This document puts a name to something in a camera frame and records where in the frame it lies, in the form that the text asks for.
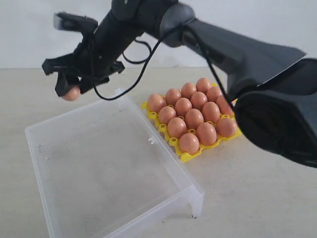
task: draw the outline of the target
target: black cable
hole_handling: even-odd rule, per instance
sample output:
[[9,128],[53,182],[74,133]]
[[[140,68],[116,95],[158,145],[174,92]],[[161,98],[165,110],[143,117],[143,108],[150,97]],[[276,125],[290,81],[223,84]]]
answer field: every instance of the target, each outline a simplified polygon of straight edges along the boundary
[[[147,43],[147,42],[145,42],[145,41],[139,41],[139,40],[134,40],[134,41],[135,41],[136,43],[145,45],[145,46],[148,48],[149,53],[151,54],[152,48],[151,48],[151,46],[149,45],[149,43]],[[127,62],[130,63],[130,64],[143,64],[143,63],[145,63],[145,62],[147,61],[147,59],[149,58],[149,56],[148,56],[148,57],[147,57],[146,59],[144,59],[144,60],[132,61],[132,60],[128,59],[128,58],[124,55],[124,52],[122,53],[122,56],[123,56],[123,58],[125,59],[125,61],[127,61]]]
[[[231,107],[231,109],[234,111],[234,106],[232,105],[232,102],[229,100],[229,98],[228,98],[228,96],[227,96],[227,93],[226,93],[226,91],[225,91],[225,89],[224,89],[224,87],[223,87],[223,85],[222,85],[222,83],[221,83],[221,81],[220,81],[220,79],[219,79],[219,77],[218,77],[218,75],[217,75],[217,73],[216,73],[214,67],[213,67],[212,64],[211,64],[211,60],[210,60],[210,58],[209,58],[209,56],[208,56],[208,53],[207,53],[207,51],[206,51],[206,47],[205,47],[204,42],[201,40],[201,38],[198,36],[198,34],[197,34],[193,29],[191,29],[191,28],[189,28],[189,27],[186,27],[186,26],[180,26],[180,27],[173,28],[172,30],[170,30],[170,31],[168,31],[167,33],[165,33],[165,34],[158,40],[158,42],[157,42],[157,43],[155,44],[155,46],[153,47],[153,49],[152,49],[152,51],[151,51],[149,57],[145,60],[145,63],[144,63],[144,65],[143,65],[143,67],[142,67],[141,73],[139,74],[139,77],[137,78],[137,80],[134,82],[134,84],[133,84],[130,88],[128,88],[127,90],[125,90],[125,91],[122,92],[121,94],[119,94],[119,95],[117,95],[117,96],[115,96],[115,97],[112,97],[112,98],[105,98],[105,97],[103,97],[103,96],[98,92],[97,87],[96,87],[96,85],[95,85],[95,82],[94,82],[94,80],[92,80],[93,88],[94,88],[94,90],[95,90],[95,93],[98,95],[98,97],[100,97],[101,99],[104,99],[104,100],[106,100],[106,101],[112,101],[112,100],[118,99],[118,98],[122,97],[123,95],[125,95],[126,93],[130,92],[130,91],[131,91],[133,88],[135,88],[135,87],[137,86],[137,84],[140,82],[140,80],[141,80],[141,78],[142,78],[142,76],[143,76],[143,74],[144,74],[144,72],[145,72],[145,70],[146,70],[146,67],[148,66],[148,64],[149,64],[149,62],[150,62],[150,60],[151,60],[151,58],[152,58],[154,52],[155,52],[155,51],[157,50],[157,48],[159,47],[160,43],[161,43],[162,41],[164,41],[164,40],[165,40],[169,35],[171,35],[172,33],[176,32],[176,31],[184,30],[184,29],[188,30],[188,31],[195,37],[195,39],[196,39],[196,41],[197,41],[197,43],[198,43],[198,45],[199,45],[199,47],[200,47],[200,49],[201,49],[201,51],[202,51],[203,57],[204,57],[205,60],[207,61],[207,64],[208,64],[208,66],[209,66],[209,68],[210,68],[210,70],[211,70],[213,76],[215,77],[216,82],[217,82],[217,84],[219,85],[220,90],[221,90],[221,92],[222,92],[224,98],[226,99],[226,101],[227,101],[227,103],[229,104],[229,106]],[[93,76],[93,78],[94,78],[94,64],[93,64],[93,56],[92,56],[92,54],[91,54],[91,70],[92,70],[92,76]]]

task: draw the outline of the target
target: egg carton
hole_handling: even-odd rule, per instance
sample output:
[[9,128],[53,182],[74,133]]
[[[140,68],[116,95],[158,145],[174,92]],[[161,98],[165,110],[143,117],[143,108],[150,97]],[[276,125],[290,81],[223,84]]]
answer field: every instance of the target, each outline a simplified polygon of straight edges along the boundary
[[[156,127],[156,129],[158,130],[158,132],[160,133],[163,133],[164,134],[164,140],[172,147],[175,148],[175,153],[177,154],[177,156],[180,157],[180,161],[185,163],[191,159],[194,159],[195,157],[201,155],[202,151],[203,150],[208,150],[208,149],[211,149],[211,148],[214,148],[216,146],[218,146],[221,142],[224,142],[224,141],[228,141],[228,140],[231,140],[239,135],[242,134],[241,130],[238,128],[237,132],[234,134],[234,136],[232,137],[222,137],[220,135],[217,134],[217,141],[213,144],[213,145],[210,145],[210,146],[204,146],[202,144],[199,145],[199,150],[191,155],[191,154],[188,154],[188,153],[183,153],[180,148],[179,148],[179,139],[175,138],[175,137],[170,137],[168,132],[167,132],[167,125],[166,124],[161,124],[159,122],[159,116],[156,112],[151,112],[150,108],[148,107],[148,103],[147,102],[143,102],[142,103],[142,109],[146,109],[147,110],[147,118],[151,121],[154,122],[154,126]],[[228,115],[221,115],[220,116],[221,118],[229,118],[230,116]],[[212,124],[213,126],[215,126],[215,124],[211,121],[207,121],[208,123]],[[188,133],[192,133],[194,135],[196,135],[196,130],[194,129],[189,129],[187,131]]]

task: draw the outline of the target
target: brown egg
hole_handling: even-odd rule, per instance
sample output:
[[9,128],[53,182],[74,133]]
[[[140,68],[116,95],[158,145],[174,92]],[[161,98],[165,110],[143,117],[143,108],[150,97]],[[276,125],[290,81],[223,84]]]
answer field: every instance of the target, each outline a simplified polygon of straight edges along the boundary
[[197,136],[191,133],[184,134],[179,139],[179,149],[183,153],[188,153],[190,155],[195,154],[199,150],[199,140]]
[[208,122],[201,123],[196,134],[202,145],[210,146],[217,141],[216,129]]
[[181,98],[175,104],[175,111],[178,116],[184,117],[191,108],[192,104],[187,98]]
[[166,106],[163,107],[158,113],[158,120],[162,124],[168,124],[172,118],[176,117],[176,111],[174,108]]
[[166,102],[161,95],[154,93],[148,98],[148,106],[151,112],[159,113],[166,106]]
[[188,129],[197,129],[199,124],[204,122],[203,114],[197,110],[192,108],[186,113],[185,122]]
[[80,88],[78,86],[74,86],[72,89],[70,89],[63,98],[66,101],[75,101],[80,96]]
[[167,125],[167,132],[170,137],[179,139],[187,132],[186,123],[181,118],[172,118]]
[[205,121],[212,121],[213,123],[216,123],[220,117],[220,109],[216,103],[207,102],[202,109],[202,114]]
[[207,99],[209,102],[216,102],[217,97],[222,95],[222,92],[218,86],[211,87],[207,92]]
[[181,97],[182,96],[181,96],[180,91],[178,89],[171,88],[168,90],[168,92],[165,95],[166,104],[175,106],[176,102]]
[[191,100],[190,100],[190,102],[193,105],[193,108],[198,109],[198,110],[201,110],[207,101],[208,100],[207,100],[206,95],[202,92],[194,93]]
[[234,116],[234,112],[233,110],[230,108],[229,104],[227,103],[226,99],[224,98],[223,95],[219,96],[217,98],[217,101],[216,101],[219,109],[220,109],[220,112],[224,115],[228,115],[230,117],[233,117]]
[[204,94],[206,94],[211,88],[211,82],[207,78],[201,78],[197,81],[196,88],[198,92],[203,92]]
[[215,126],[216,132],[222,137],[232,137],[238,130],[237,122],[232,118],[220,118]]
[[185,83],[181,90],[182,98],[191,99],[193,94],[197,92],[196,86],[193,83]]

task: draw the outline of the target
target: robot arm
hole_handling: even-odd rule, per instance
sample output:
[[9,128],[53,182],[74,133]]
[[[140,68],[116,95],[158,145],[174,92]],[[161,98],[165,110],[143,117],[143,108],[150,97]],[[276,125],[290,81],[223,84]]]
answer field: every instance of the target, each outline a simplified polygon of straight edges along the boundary
[[171,48],[187,46],[227,73],[226,98],[238,99],[236,120],[251,142],[317,168],[317,61],[303,59],[301,50],[202,22],[178,0],[112,0],[100,25],[64,12],[55,19],[57,29],[83,35],[73,53],[42,65],[46,75],[58,72],[59,96],[74,86],[83,94],[107,83],[124,70],[119,56],[147,33]]

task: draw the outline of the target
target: table surface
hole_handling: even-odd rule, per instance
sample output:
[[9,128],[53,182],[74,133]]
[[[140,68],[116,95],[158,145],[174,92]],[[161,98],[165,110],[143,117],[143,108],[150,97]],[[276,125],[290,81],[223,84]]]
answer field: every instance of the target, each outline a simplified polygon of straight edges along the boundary
[[[109,95],[128,87],[139,72],[127,69],[99,90]],[[212,78],[207,68],[150,68],[129,96],[140,105],[153,92],[164,94],[203,76]],[[76,102],[59,99],[55,77],[39,69],[0,70],[0,237],[49,237],[25,127],[98,100],[93,91]],[[316,237],[317,170],[262,151],[244,136],[186,167],[205,189],[201,217],[192,219],[183,209],[138,237]]]

